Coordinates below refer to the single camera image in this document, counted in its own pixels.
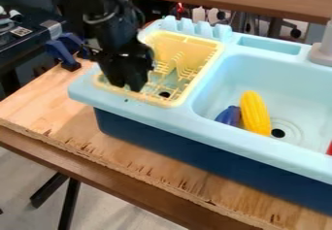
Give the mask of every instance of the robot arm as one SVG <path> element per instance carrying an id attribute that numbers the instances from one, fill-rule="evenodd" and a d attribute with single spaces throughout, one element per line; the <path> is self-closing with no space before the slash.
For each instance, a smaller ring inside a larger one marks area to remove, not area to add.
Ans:
<path id="1" fill-rule="evenodd" d="M 137 40 L 143 14 L 128 0 L 59 0 L 71 30 L 95 38 L 101 48 L 97 61 L 109 82 L 140 91 L 153 69 L 152 50 Z"/>

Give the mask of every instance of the yellow corn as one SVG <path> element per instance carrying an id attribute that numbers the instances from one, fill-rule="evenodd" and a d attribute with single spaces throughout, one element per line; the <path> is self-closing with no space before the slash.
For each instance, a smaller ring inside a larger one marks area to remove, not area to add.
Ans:
<path id="1" fill-rule="evenodd" d="M 263 99 L 252 90 L 246 91 L 240 102 L 241 115 L 245 128 L 257 134 L 270 136 L 271 121 Z"/>

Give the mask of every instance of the blue toy object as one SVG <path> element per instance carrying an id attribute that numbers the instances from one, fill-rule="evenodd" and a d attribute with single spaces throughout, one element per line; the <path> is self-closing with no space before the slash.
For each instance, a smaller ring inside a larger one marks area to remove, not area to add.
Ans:
<path id="1" fill-rule="evenodd" d="M 239 126 L 241 111 L 239 107 L 229 106 L 228 109 L 222 111 L 217 117 L 216 121 L 232 126 Z"/>

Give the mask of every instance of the yellow dish rack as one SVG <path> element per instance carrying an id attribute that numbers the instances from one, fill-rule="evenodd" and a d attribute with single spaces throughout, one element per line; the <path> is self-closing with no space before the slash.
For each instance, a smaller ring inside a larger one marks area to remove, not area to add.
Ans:
<path id="1" fill-rule="evenodd" d="M 143 42 L 154 51 L 155 68 L 140 92 L 113 86 L 102 73 L 93 77 L 94 85 L 158 107 L 177 107 L 223 52 L 220 42 L 162 30 Z"/>

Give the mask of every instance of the red object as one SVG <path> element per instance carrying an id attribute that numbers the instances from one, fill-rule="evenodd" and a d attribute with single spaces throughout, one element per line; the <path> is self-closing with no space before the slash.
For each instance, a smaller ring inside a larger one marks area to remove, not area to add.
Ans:
<path id="1" fill-rule="evenodd" d="M 330 142 L 330 146 L 328 146 L 326 154 L 332 156 L 332 142 Z"/>
<path id="2" fill-rule="evenodd" d="M 179 14 L 181 14 L 181 13 L 184 12 L 184 7 L 183 7 L 183 4 L 182 4 L 181 2 L 179 2 L 179 3 L 177 4 L 177 12 L 178 12 Z"/>

